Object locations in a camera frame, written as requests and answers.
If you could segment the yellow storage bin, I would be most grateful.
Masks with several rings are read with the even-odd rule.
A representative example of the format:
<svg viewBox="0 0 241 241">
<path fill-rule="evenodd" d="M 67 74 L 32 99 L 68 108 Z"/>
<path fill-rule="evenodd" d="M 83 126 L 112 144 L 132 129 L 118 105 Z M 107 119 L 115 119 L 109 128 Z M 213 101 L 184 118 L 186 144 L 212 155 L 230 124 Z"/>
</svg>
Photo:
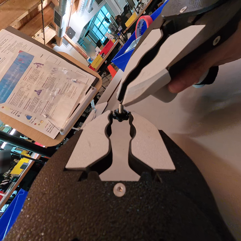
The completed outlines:
<svg viewBox="0 0 241 241">
<path fill-rule="evenodd" d="M 90 64 L 89 68 L 93 71 L 97 72 L 100 66 L 102 65 L 102 61 L 104 61 L 104 56 L 98 54 L 93 62 Z"/>
<path fill-rule="evenodd" d="M 130 16 L 130 18 L 125 22 L 125 26 L 126 26 L 127 28 L 128 28 L 129 26 L 131 26 L 132 23 L 136 21 L 136 18 L 137 18 L 137 17 L 138 17 L 137 13 L 134 12 L 134 13 Z"/>
</svg>

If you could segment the grey desk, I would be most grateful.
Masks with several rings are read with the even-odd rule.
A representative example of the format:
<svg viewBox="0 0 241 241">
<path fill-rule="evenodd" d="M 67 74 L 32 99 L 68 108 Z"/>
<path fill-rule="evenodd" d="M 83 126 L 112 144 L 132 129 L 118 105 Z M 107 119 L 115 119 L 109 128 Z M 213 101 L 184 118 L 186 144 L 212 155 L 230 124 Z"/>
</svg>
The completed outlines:
<svg viewBox="0 0 241 241">
<path fill-rule="evenodd" d="M 221 65 L 212 85 L 190 87 L 170 103 L 149 96 L 126 109 L 163 130 L 194 161 L 240 240 L 240 59 Z"/>
</svg>

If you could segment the red storage bin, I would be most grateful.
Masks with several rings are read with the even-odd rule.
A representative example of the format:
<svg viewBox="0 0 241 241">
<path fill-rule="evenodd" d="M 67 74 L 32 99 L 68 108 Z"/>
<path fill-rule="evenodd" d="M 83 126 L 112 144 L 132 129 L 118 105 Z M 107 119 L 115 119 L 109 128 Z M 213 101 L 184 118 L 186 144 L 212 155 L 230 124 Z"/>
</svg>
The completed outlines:
<svg viewBox="0 0 241 241">
<path fill-rule="evenodd" d="M 108 54 L 108 52 L 110 51 L 110 49 L 114 46 L 114 43 L 112 40 L 109 40 L 108 42 L 106 42 L 106 45 L 104 46 L 104 48 L 100 51 L 99 55 L 104 58 L 104 56 L 106 56 Z"/>
</svg>

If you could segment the blue plastic bin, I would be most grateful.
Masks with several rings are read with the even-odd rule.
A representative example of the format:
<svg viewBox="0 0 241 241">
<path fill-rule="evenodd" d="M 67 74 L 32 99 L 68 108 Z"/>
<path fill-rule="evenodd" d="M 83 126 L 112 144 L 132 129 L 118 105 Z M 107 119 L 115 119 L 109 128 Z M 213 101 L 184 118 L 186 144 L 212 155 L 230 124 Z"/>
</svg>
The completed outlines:
<svg viewBox="0 0 241 241">
<path fill-rule="evenodd" d="M 162 9 L 167 4 L 167 2 L 168 0 L 165 0 L 164 3 L 153 14 L 150 15 L 153 19 L 153 22 L 161 14 Z M 130 60 L 132 53 L 137 47 L 137 45 L 134 46 L 134 44 L 140 43 L 141 37 L 136 39 L 135 31 L 134 31 L 134 33 L 127 40 L 127 42 L 124 44 L 121 50 L 119 50 L 119 52 L 115 55 L 115 57 L 112 60 L 112 63 L 114 63 L 119 69 L 124 71 L 128 61 Z"/>
</svg>

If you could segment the red tape roll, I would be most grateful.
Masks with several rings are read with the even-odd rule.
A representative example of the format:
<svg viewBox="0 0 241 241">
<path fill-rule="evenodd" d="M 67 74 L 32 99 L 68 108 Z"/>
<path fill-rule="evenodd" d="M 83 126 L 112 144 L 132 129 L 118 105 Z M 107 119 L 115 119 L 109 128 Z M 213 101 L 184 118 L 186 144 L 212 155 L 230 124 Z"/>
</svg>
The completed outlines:
<svg viewBox="0 0 241 241">
<path fill-rule="evenodd" d="M 147 28 L 151 25 L 153 19 L 149 15 L 143 15 L 139 17 L 135 27 L 135 37 L 136 39 L 141 37 Z"/>
</svg>

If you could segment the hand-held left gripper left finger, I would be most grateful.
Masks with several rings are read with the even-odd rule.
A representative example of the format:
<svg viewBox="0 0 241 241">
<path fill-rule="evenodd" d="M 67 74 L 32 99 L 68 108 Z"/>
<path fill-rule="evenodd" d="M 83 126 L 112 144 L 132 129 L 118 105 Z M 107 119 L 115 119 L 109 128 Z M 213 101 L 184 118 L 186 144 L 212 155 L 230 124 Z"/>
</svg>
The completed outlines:
<svg viewBox="0 0 241 241">
<path fill-rule="evenodd" d="M 81 131 L 65 169 L 78 171 L 107 170 L 112 164 L 110 141 L 112 123 L 112 111 L 106 111 L 89 122 Z"/>
</svg>

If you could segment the person's right hand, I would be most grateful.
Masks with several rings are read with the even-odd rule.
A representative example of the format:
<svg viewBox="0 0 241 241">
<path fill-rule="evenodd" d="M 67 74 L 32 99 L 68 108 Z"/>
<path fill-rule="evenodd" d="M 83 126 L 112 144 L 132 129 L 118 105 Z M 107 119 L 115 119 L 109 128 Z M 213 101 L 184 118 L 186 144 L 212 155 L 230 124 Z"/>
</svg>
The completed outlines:
<svg viewBox="0 0 241 241">
<path fill-rule="evenodd" d="M 198 83 L 200 77 L 211 67 L 223 65 L 241 58 L 241 28 L 224 43 L 205 53 L 199 59 L 189 64 L 168 84 L 171 93 L 179 93 Z"/>
</svg>

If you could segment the white printed form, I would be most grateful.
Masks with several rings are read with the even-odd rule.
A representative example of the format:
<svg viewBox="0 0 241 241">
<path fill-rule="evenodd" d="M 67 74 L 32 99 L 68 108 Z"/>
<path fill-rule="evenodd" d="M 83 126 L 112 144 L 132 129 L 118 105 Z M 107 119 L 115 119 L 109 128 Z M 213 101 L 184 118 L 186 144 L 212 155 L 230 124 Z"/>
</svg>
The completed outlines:
<svg viewBox="0 0 241 241">
<path fill-rule="evenodd" d="M 37 45 L 32 44 L 31 42 L 25 41 L 22 38 L 19 38 L 16 35 L 11 34 L 10 32 L 2 29 L 1 30 L 1 37 L 0 37 L 0 57 L 1 57 L 1 70 L 4 68 L 5 64 L 7 63 L 7 59 L 11 58 L 14 54 L 14 52 L 17 49 L 21 49 L 25 52 L 28 52 L 30 54 L 33 54 L 34 56 L 43 58 L 49 62 L 53 62 L 56 65 L 65 67 L 67 69 L 70 69 L 68 66 L 68 63 L 59 63 L 57 58 L 47 55 L 47 54 L 41 54 L 40 49 Z M 68 133 L 69 129 L 71 129 L 78 119 L 78 116 L 81 114 L 81 112 L 85 109 L 85 105 L 88 105 L 92 98 L 91 95 L 95 92 L 96 88 L 94 87 L 94 84 L 88 84 L 89 88 L 86 91 L 86 95 L 83 98 L 83 100 L 80 101 L 80 103 L 77 104 L 77 106 L 74 108 L 73 113 L 70 115 L 69 119 L 66 121 L 63 128 L 60 129 L 60 134 L 64 135 L 65 133 Z"/>
</svg>

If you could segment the black knob bolt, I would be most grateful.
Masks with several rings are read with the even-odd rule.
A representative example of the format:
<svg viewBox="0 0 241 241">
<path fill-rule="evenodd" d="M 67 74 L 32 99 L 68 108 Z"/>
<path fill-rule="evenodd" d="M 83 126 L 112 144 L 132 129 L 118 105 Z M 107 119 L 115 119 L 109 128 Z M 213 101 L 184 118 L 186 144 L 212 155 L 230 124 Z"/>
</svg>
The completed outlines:
<svg viewBox="0 0 241 241">
<path fill-rule="evenodd" d="M 122 103 L 119 103 L 118 109 L 114 110 L 112 114 L 113 120 L 123 122 L 129 120 L 131 112 L 124 109 Z"/>
</svg>

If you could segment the blue container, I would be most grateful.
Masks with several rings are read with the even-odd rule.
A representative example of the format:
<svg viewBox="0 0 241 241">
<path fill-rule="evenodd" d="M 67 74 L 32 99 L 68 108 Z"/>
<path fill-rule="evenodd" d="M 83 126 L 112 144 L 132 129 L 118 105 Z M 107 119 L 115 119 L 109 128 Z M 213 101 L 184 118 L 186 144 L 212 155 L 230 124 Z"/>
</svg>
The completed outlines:
<svg viewBox="0 0 241 241">
<path fill-rule="evenodd" d="M 23 204 L 26 200 L 28 191 L 20 189 L 13 201 L 0 218 L 0 240 L 2 241 L 7 235 L 14 222 L 16 221 Z"/>
</svg>

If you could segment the printed instruction sheet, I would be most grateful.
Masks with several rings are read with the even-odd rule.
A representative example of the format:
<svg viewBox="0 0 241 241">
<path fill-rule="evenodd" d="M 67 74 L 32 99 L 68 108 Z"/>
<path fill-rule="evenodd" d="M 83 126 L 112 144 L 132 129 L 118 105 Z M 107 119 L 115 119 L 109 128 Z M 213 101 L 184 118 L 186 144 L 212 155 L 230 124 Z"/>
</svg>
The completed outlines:
<svg viewBox="0 0 241 241">
<path fill-rule="evenodd" d="M 17 49 L 1 70 L 1 113 L 54 139 L 94 80 Z"/>
</svg>

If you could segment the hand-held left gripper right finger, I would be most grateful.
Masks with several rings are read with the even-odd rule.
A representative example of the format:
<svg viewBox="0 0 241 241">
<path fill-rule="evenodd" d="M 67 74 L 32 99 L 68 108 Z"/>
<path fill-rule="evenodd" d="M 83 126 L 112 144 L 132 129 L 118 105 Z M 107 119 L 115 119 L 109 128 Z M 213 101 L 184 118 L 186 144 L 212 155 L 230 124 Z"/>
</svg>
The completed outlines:
<svg viewBox="0 0 241 241">
<path fill-rule="evenodd" d="M 174 171 L 176 168 L 159 130 L 136 112 L 129 116 L 129 166 L 135 172 Z"/>
</svg>

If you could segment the wooden document stand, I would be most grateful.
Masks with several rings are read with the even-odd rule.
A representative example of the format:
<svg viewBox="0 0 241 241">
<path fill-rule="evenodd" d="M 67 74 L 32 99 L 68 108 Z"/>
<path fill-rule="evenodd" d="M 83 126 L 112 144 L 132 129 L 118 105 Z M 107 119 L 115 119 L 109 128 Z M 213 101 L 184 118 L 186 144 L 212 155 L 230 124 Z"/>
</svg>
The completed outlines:
<svg viewBox="0 0 241 241">
<path fill-rule="evenodd" d="M 85 64 L 79 62 L 77 59 L 75 59 L 74 57 L 68 55 L 65 52 L 56 52 L 52 49 L 50 49 L 49 47 L 45 46 L 44 44 L 38 42 L 37 40 L 27 36 L 26 34 L 20 32 L 19 30 L 11 27 L 11 26 L 7 26 L 4 30 L 10 32 L 13 35 L 18 36 L 19 38 L 24 39 L 25 41 L 31 42 L 34 45 L 37 45 L 38 48 L 40 49 L 40 53 L 41 54 L 47 54 L 48 56 L 51 55 L 55 58 L 57 58 L 57 60 L 59 61 L 59 63 L 68 63 L 67 67 L 70 67 L 71 70 L 74 71 L 84 71 L 86 73 L 89 73 L 92 76 L 95 76 L 95 80 L 93 81 L 94 87 L 97 89 L 95 90 L 95 92 L 91 95 L 91 99 L 92 100 L 94 98 L 94 96 L 97 94 L 97 92 L 99 91 L 99 89 L 101 88 L 102 85 L 102 80 L 99 74 L 97 74 L 95 71 L 91 70 L 90 68 L 88 68 Z M 26 135 L 27 137 L 33 139 L 34 141 L 44 145 L 44 146 L 55 146 L 57 144 L 59 144 L 67 135 L 67 133 L 65 133 L 64 135 L 61 135 L 60 133 L 56 136 L 55 139 L 52 139 L 50 137 L 48 137 L 47 135 L 35 130 L 32 127 L 27 126 L 24 123 L 21 123 L 20 121 L 4 114 L 2 111 L 0 113 L 1 115 L 1 121 L 3 121 L 4 123 L 9 124 L 12 128 L 16 129 L 18 132 Z"/>
</svg>

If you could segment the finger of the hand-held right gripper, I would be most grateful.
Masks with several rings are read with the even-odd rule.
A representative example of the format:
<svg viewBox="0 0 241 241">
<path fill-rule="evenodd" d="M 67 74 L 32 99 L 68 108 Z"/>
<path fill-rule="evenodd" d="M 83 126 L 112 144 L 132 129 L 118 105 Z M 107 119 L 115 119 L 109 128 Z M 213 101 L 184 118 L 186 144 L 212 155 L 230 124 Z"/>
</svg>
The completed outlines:
<svg viewBox="0 0 241 241">
<path fill-rule="evenodd" d="M 205 25 L 188 26 L 168 37 L 156 50 L 153 60 L 127 86 L 122 105 L 128 107 L 161 90 L 160 100 L 170 102 L 176 94 L 170 93 L 166 85 L 171 77 L 167 70 L 197 48 L 198 34 Z"/>
<path fill-rule="evenodd" d="M 163 31 L 161 29 L 151 30 L 133 53 L 125 67 L 125 71 L 119 85 L 119 90 L 117 92 L 117 100 L 119 102 L 123 101 L 127 86 L 139 75 L 141 70 L 153 60 L 156 55 L 155 51 L 159 48 L 158 43 L 162 38 Z"/>
</svg>

